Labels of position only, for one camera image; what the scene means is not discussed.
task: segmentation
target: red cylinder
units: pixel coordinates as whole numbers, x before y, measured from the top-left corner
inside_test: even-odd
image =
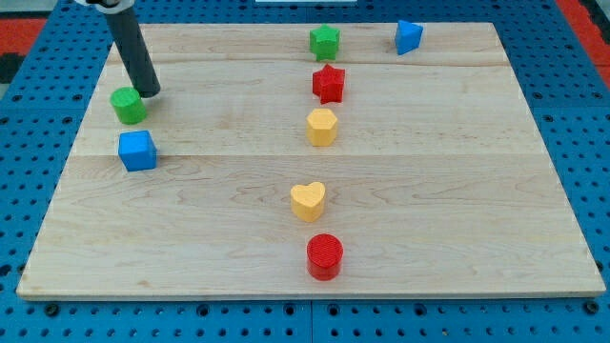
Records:
[[[341,271],[343,246],[331,234],[323,233],[307,244],[307,271],[320,281],[327,281]]]

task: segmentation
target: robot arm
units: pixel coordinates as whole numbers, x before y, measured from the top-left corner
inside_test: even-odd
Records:
[[[96,9],[104,14],[125,69],[140,96],[147,98],[157,95],[161,86],[135,18],[135,0],[75,1],[83,6],[95,5]]]

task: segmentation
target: green block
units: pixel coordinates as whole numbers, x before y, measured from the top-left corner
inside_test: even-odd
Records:
[[[335,60],[339,51],[341,30],[322,24],[309,32],[309,50],[315,53],[315,60]]]
[[[111,104],[118,120],[126,125],[133,125],[146,118],[146,108],[140,94],[133,87],[123,87],[111,95]]]

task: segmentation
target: red surface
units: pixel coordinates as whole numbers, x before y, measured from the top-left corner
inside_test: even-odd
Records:
[[[600,28],[591,21],[589,10],[575,0],[557,0],[557,4],[598,68],[606,87],[610,87],[610,72],[607,68],[610,67],[610,46],[601,38]]]
[[[0,54],[28,54],[47,19],[0,19]]]
[[[314,94],[320,97],[320,104],[343,101],[345,70],[329,65],[314,72]]]
[[[342,258],[343,246],[331,234],[319,234],[307,244],[307,271],[318,280],[326,281],[337,276]]]

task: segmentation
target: yellow heart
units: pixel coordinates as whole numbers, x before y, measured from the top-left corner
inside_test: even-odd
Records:
[[[326,188],[321,182],[296,185],[290,190],[293,213],[306,222],[315,222],[324,212]]]

